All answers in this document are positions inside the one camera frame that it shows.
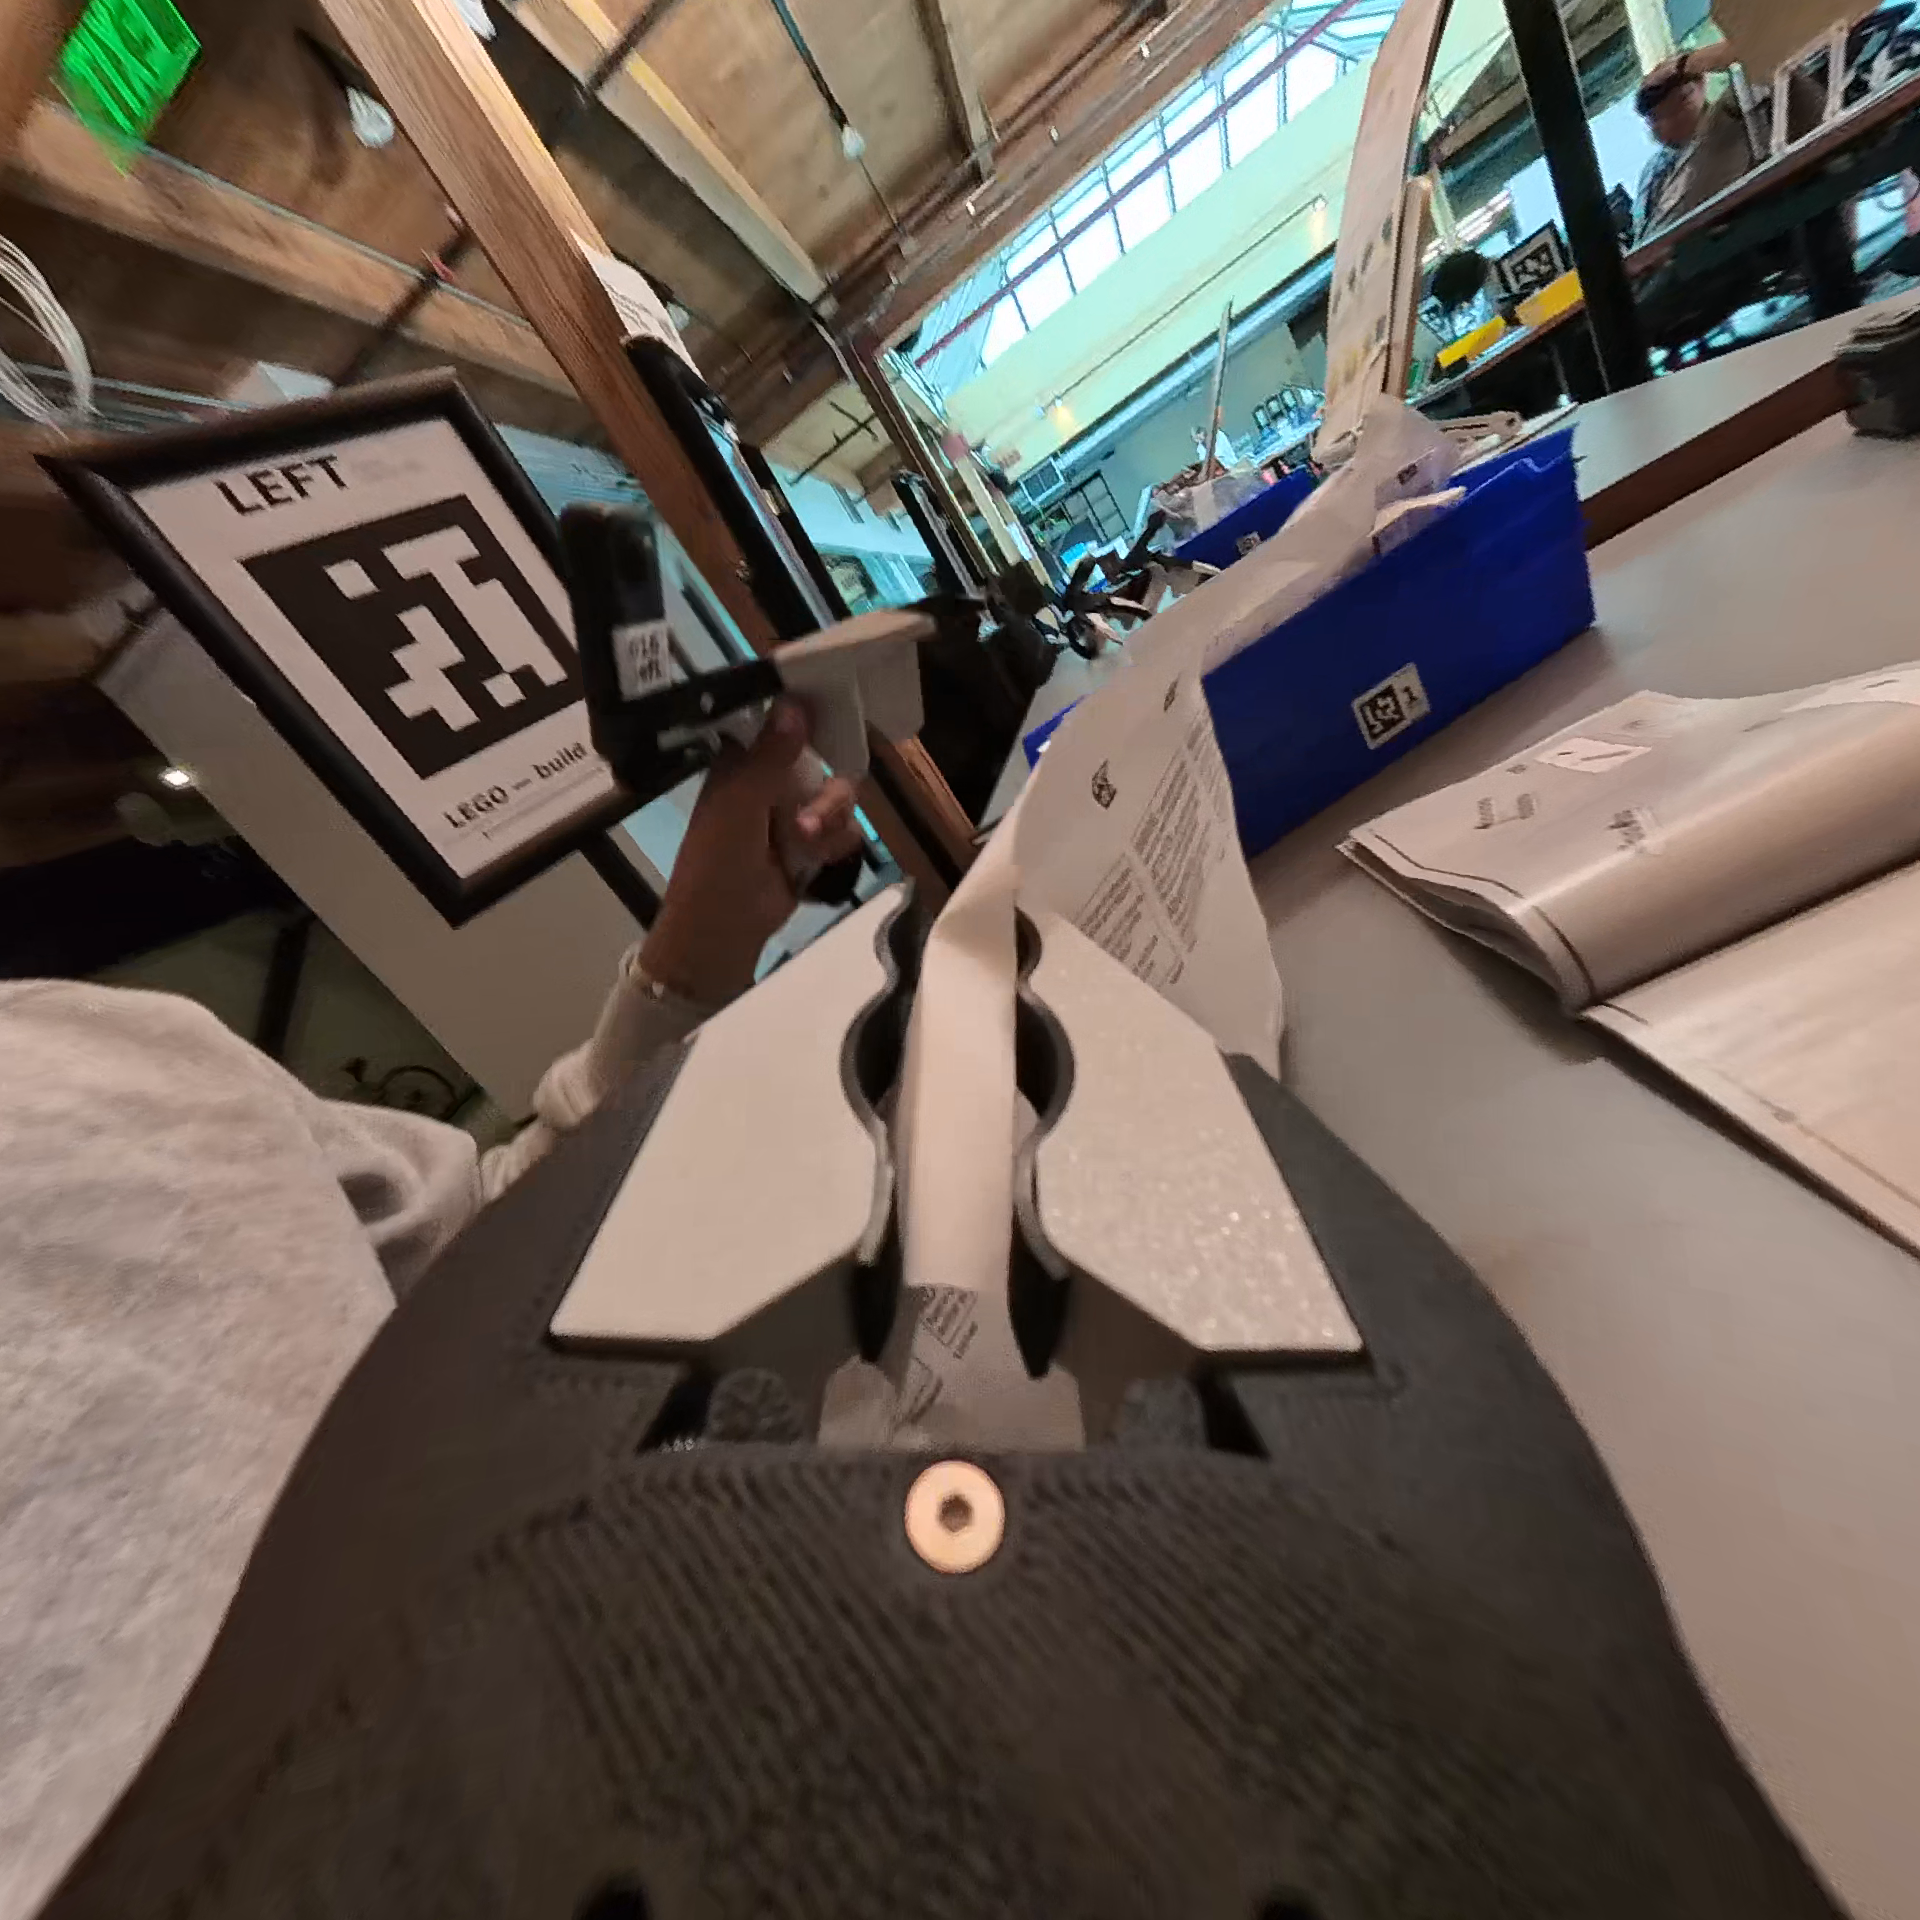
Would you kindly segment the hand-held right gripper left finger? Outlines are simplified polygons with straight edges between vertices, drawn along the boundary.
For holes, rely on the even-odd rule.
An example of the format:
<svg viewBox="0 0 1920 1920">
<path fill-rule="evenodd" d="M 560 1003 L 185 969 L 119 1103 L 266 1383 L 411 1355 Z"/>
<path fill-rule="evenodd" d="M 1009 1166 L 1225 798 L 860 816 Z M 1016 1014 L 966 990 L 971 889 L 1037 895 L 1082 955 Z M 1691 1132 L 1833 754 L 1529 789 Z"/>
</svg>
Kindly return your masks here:
<svg viewBox="0 0 1920 1920">
<path fill-rule="evenodd" d="M 884 889 L 682 1047 L 552 1316 L 563 1348 L 882 1356 L 918 901 Z"/>
</svg>

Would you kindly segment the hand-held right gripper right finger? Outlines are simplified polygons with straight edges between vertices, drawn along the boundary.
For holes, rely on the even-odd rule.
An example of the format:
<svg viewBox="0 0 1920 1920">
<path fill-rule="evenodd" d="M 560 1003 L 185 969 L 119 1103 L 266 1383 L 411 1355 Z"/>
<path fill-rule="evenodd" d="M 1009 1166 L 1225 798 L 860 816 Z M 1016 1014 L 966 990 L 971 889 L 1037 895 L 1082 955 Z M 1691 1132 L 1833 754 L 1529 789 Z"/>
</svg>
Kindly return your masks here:
<svg viewBox="0 0 1920 1920">
<path fill-rule="evenodd" d="M 1021 918 L 1009 1313 L 1033 1378 L 1364 1355 L 1239 1082 L 1250 1069 L 1057 913 Z"/>
</svg>

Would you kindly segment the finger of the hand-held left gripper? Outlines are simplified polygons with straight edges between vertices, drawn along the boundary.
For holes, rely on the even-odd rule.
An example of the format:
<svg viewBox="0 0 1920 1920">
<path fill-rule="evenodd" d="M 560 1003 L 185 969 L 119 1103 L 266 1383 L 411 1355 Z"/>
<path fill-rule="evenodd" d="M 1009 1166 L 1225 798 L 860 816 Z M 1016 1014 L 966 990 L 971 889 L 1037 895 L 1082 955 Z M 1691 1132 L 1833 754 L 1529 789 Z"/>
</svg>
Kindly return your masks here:
<svg viewBox="0 0 1920 1920">
<path fill-rule="evenodd" d="M 932 618 L 882 607 L 771 653 L 780 694 L 800 704 L 828 768 L 867 768 L 871 745 L 905 745 L 925 729 L 920 644 Z"/>
</svg>

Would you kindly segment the white paper parts bag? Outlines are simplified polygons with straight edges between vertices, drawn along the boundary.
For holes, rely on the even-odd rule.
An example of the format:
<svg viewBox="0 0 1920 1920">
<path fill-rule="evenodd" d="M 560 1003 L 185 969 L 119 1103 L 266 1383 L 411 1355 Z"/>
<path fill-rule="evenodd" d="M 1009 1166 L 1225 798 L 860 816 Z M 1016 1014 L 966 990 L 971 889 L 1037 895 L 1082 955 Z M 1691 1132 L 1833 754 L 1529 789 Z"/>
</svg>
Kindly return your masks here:
<svg viewBox="0 0 1920 1920">
<path fill-rule="evenodd" d="M 1457 466 L 1461 449 L 1428 416 L 1396 399 L 1370 402 L 1344 466 L 1266 542 L 1192 593 L 1199 639 L 1232 653 L 1304 613 L 1375 558 L 1380 509 L 1441 494 Z"/>
<path fill-rule="evenodd" d="M 1246 873 L 1199 675 L 1253 634 L 1253 590 L 1213 579 L 1156 613 L 1068 709 L 1021 801 L 925 944 L 893 1112 L 900 1313 L 884 1363 L 828 1388 L 821 1443 L 1072 1447 L 1068 1378 L 1026 1373 L 1009 1253 L 1016 1147 L 1016 918 L 1063 918 L 1232 1052 L 1278 1067 L 1285 986 Z"/>
</svg>

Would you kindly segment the blue plastic bin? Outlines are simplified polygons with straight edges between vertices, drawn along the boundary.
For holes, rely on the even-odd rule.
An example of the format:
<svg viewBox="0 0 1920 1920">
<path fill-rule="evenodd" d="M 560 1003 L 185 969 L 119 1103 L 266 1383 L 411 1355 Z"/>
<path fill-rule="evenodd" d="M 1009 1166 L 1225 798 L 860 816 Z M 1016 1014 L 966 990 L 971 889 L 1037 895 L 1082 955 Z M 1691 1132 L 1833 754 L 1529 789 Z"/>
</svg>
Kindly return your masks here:
<svg viewBox="0 0 1920 1920">
<path fill-rule="evenodd" d="M 1203 671 L 1246 854 L 1596 624 L 1569 446 L 1560 423 L 1464 468 L 1461 504 Z"/>
</svg>

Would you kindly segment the instruction booklet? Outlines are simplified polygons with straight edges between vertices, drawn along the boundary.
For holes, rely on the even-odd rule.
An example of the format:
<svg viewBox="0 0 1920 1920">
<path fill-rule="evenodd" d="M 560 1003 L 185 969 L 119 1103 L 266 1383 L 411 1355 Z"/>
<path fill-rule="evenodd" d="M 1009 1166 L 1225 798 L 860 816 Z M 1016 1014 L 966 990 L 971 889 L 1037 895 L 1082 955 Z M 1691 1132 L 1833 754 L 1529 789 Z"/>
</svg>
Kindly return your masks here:
<svg viewBox="0 0 1920 1920">
<path fill-rule="evenodd" d="M 1915 1253 L 1915 662 L 1635 691 L 1341 851 Z"/>
</svg>

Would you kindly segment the person's left forearm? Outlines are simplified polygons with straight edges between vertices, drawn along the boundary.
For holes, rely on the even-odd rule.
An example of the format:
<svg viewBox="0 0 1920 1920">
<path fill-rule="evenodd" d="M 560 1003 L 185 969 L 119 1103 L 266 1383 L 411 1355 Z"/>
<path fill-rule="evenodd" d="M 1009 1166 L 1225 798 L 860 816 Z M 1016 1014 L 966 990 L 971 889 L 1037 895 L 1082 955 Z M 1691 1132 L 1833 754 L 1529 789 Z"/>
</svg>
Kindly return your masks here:
<svg viewBox="0 0 1920 1920">
<path fill-rule="evenodd" d="M 536 1112 L 518 1137 L 476 1166 L 487 1202 L 507 1197 L 536 1166 L 570 1140 L 625 1082 L 652 1058 L 689 1039 L 718 1011 L 718 999 L 686 996 L 625 950 L 591 1038 L 566 1047 L 538 1082 Z"/>
</svg>

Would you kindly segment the person's left hand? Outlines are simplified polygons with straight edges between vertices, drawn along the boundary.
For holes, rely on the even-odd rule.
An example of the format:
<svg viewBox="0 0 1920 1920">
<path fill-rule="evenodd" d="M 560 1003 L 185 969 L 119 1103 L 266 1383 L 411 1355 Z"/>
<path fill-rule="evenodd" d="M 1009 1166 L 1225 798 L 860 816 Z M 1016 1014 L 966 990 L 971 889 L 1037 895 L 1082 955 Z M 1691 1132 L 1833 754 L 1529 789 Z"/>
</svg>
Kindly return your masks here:
<svg viewBox="0 0 1920 1920">
<path fill-rule="evenodd" d="M 809 716 L 777 699 L 754 745 L 725 741 L 710 763 L 658 918 L 636 950 L 642 974 L 702 1008 L 743 996 L 771 937 L 821 866 L 860 851 L 857 789 L 813 783 Z"/>
</svg>

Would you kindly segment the black framed marker sign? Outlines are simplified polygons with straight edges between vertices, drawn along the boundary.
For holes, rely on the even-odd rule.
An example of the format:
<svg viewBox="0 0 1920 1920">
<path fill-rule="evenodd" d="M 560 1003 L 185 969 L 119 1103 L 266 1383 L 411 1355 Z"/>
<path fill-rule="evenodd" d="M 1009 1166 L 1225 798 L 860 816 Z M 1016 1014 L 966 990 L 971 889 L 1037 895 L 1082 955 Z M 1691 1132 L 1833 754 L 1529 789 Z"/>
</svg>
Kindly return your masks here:
<svg viewBox="0 0 1920 1920">
<path fill-rule="evenodd" d="M 560 524 L 452 370 L 37 468 L 446 924 L 652 801 L 591 750 Z"/>
</svg>

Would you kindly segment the green exit sign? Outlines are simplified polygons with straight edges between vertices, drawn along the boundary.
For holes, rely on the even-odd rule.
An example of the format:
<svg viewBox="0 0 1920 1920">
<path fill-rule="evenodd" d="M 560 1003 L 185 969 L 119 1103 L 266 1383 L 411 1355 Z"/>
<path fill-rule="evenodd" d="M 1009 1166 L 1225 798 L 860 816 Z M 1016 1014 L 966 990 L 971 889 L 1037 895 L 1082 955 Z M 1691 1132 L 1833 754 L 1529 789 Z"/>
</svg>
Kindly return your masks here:
<svg viewBox="0 0 1920 1920">
<path fill-rule="evenodd" d="M 63 102 L 107 150 L 135 154 L 199 65 L 202 37 L 174 0 L 92 0 L 63 42 Z"/>
</svg>

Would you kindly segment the black battery charging case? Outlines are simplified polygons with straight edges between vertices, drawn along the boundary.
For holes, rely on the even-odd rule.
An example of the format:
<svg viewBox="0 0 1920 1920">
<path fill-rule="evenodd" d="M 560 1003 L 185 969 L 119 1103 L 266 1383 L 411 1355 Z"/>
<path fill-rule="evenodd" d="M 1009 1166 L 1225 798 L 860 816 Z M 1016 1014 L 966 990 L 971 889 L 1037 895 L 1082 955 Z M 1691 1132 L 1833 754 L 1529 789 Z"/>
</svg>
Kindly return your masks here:
<svg viewBox="0 0 1920 1920">
<path fill-rule="evenodd" d="M 1844 416 L 1865 440 L 1920 436 L 1920 304 L 1865 317 L 1833 354 Z"/>
</svg>

